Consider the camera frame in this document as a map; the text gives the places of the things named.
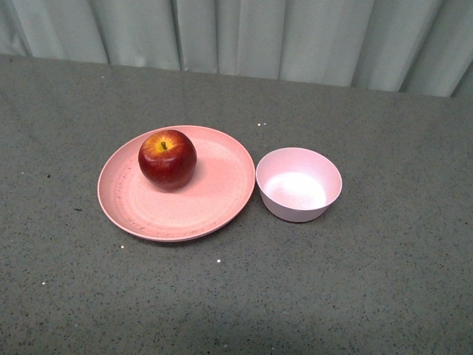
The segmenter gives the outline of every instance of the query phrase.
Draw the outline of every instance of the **bowl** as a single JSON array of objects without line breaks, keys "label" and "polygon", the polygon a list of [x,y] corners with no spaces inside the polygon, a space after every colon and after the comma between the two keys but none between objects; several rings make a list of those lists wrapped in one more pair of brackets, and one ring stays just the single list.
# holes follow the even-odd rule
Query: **bowl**
[{"label": "bowl", "polygon": [[290,222],[314,220],[338,198],[341,175],[325,156],[304,148],[281,148],[256,167],[266,208]]}]

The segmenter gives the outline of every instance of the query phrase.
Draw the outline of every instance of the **curtain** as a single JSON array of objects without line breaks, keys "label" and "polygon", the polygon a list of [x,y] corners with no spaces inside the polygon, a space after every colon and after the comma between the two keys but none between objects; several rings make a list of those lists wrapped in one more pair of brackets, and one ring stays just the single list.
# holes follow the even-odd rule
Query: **curtain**
[{"label": "curtain", "polygon": [[0,53],[473,98],[473,1],[0,0]]}]

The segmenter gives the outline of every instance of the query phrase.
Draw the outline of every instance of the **bowl rim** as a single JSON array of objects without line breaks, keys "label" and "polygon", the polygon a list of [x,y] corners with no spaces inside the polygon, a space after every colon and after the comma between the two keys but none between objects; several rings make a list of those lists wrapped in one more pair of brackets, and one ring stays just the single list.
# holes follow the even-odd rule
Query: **bowl rim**
[{"label": "bowl rim", "polygon": [[[307,152],[310,152],[311,154],[314,154],[314,155],[318,155],[320,156],[321,158],[323,158],[324,160],[326,160],[333,168],[334,170],[337,172],[337,175],[338,175],[338,178],[340,179],[340,188],[338,189],[336,195],[334,198],[330,199],[330,200],[327,200],[327,202],[323,205],[323,206],[320,206],[318,207],[317,209],[295,209],[291,206],[287,206],[286,204],[284,203],[280,203],[278,201],[275,201],[273,200],[271,197],[269,197],[268,193],[262,188],[261,186],[261,183],[259,181],[259,168],[261,166],[261,163],[263,162],[264,159],[266,159],[269,155],[273,155],[273,154],[277,154],[277,152],[281,152],[282,150],[304,150],[304,151],[307,151]],[[327,158],[325,155],[323,154],[320,154],[318,152],[316,152],[315,150],[312,150],[312,149],[307,149],[307,148],[301,148],[301,147],[298,147],[298,146],[287,146],[287,147],[283,147],[283,148],[278,148],[278,149],[275,149],[275,150],[272,150],[270,151],[269,153],[267,153],[265,156],[263,156],[263,158],[261,158],[261,160],[258,162],[258,164],[256,165],[256,170],[255,170],[255,180],[256,180],[256,183],[259,187],[259,190],[260,192],[262,192],[263,194],[265,194],[265,196],[271,200],[272,202],[278,204],[279,206],[281,207],[284,207],[286,209],[290,209],[290,210],[293,210],[293,211],[318,211],[320,209],[326,209],[328,206],[330,206],[332,203],[334,203],[337,198],[340,196],[341,194],[341,190],[343,188],[343,179],[341,178],[341,173],[340,171],[338,170],[337,166],[329,159]]]}]

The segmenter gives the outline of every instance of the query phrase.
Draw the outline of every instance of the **plate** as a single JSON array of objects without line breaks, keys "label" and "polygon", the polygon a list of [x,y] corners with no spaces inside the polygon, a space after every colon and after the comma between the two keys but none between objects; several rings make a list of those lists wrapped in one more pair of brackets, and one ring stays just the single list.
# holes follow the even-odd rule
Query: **plate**
[{"label": "plate", "polygon": [[[138,166],[141,144],[155,132],[176,129],[197,150],[191,181],[165,192]],[[98,200],[106,216],[137,237],[177,242],[202,237],[230,222],[246,205],[255,185],[255,168],[246,148],[221,131],[202,126],[170,126],[124,144],[98,178]]]}]

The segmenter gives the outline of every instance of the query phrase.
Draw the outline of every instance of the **pink bowl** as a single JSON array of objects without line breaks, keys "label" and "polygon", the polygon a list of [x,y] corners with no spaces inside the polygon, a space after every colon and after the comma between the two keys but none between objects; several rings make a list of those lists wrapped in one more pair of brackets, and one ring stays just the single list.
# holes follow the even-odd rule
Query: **pink bowl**
[{"label": "pink bowl", "polygon": [[282,148],[261,159],[256,182],[265,206],[279,218],[307,222],[320,216],[341,192],[333,163],[309,149]]}]

